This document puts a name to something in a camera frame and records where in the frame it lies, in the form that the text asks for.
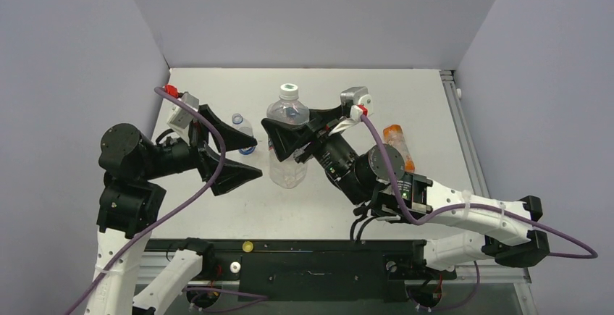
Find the Pepsi bottle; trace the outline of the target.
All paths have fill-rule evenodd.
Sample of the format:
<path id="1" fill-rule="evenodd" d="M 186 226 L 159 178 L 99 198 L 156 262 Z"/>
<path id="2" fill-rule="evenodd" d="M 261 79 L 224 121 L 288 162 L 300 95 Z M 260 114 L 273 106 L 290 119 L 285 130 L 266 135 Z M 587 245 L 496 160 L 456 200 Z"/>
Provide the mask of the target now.
<path id="1" fill-rule="evenodd" d="M 232 126 L 242 134 L 253 137 L 253 126 L 252 124 L 240 113 L 234 113 L 232 115 Z M 247 156 L 252 154 L 256 150 L 257 144 L 253 146 L 245 147 L 239 149 L 239 153 Z"/>

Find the white water bottle cap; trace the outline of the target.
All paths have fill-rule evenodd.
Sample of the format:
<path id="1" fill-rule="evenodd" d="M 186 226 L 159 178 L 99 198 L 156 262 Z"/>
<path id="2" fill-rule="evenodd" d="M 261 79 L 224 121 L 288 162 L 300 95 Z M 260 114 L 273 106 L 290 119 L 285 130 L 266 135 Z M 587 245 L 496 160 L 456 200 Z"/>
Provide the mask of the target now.
<path id="1" fill-rule="evenodd" d="M 279 98 L 286 101 L 299 99 L 299 87 L 292 83 L 285 83 L 279 87 Z"/>

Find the clear water bottle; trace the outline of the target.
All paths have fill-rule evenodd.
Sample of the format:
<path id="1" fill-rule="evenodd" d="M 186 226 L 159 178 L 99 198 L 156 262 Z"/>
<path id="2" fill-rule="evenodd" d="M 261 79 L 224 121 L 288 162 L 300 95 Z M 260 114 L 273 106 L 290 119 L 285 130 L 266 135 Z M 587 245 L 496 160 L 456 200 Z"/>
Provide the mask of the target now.
<path id="1" fill-rule="evenodd" d="M 279 98 L 269 105 L 266 117 L 291 125 L 302 125 L 309 121 L 309 110 L 298 100 L 286 101 Z M 305 178 L 308 165 L 291 159 L 278 161 L 269 142 L 269 176 L 276 185 L 285 189 L 297 187 Z"/>

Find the yellow juice bottle cap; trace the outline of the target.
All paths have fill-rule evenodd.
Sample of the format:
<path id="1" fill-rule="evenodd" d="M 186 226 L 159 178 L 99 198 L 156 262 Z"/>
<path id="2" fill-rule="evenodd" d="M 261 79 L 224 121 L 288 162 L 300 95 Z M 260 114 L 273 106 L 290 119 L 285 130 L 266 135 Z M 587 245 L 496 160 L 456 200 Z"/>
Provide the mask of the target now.
<path id="1" fill-rule="evenodd" d="M 249 240 L 245 241 L 242 244 L 242 250 L 245 253 L 250 253 L 250 252 L 253 251 L 253 249 L 254 249 L 254 244 L 251 241 L 249 241 Z"/>

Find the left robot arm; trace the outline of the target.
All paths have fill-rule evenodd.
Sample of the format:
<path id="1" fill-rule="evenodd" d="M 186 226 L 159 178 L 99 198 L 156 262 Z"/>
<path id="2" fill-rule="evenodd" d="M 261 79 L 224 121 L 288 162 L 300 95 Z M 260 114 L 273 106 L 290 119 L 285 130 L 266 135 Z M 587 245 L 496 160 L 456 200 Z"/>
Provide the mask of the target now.
<path id="1" fill-rule="evenodd" d="M 111 127 L 101 139 L 104 190 L 96 221 L 95 272 L 82 297 L 87 314 L 163 314 L 193 277 L 206 279 L 215 272 L 213 245 L 188 238 L 146 291 L 135 294 L 146 245 L 163 221 L 159 210 L 166 191 L 157 179 L 194 169 L 204 189 L 220 196 L 262 175 L 225 156 L 254 147 L 257 140 L 220 120 L 209 106 L 176 106 L 167 124 L 156 140 L 128 123 Z"/>

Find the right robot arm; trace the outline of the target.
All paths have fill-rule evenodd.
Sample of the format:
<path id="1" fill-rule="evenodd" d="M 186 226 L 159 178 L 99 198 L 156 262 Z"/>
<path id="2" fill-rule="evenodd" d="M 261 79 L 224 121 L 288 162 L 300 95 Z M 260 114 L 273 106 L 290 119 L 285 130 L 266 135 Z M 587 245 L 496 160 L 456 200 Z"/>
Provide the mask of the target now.
<path id="1" fill-rule="evenodd" d="M 458 228 L 457 235 L 429 240 L 408 257 L 409 269 L 419 277 L 486 259 L 528 268 L 550 254 L 546 232 L 535 228 L 542 216 L 538 198 L 497 201 L 446 187 L 407 171 L 398 151 L 381 138 L 369 151 L 357 154 L 342 132 L 360 123 L 369 123 L 363 105 L 317 110 L 304 125 L 270 118 L 261 122 L 279 160 L 316 160 L 358 213 L 391 224 Z"/>

